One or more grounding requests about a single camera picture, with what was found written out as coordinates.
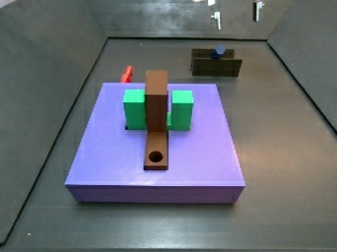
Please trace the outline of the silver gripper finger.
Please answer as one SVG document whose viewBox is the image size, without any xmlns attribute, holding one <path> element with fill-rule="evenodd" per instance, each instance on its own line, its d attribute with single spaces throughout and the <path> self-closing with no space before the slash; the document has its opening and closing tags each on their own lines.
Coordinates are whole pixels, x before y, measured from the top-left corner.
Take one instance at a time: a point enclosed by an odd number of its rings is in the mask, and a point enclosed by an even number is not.
<svg viewBox="0 0 337 252">
<path fill-rule="evenodd" d="M 260 12 L 264 6 L 263 0 L 254 0 L 252 2 L 252 21 L 258 22 L 260 20 Z"/>
<path fill-rule="evenodd" d="M 215 11 L 210 17 L 215 20 L 216 29 L 220 31 L 220 12 Z"/>
</svg>

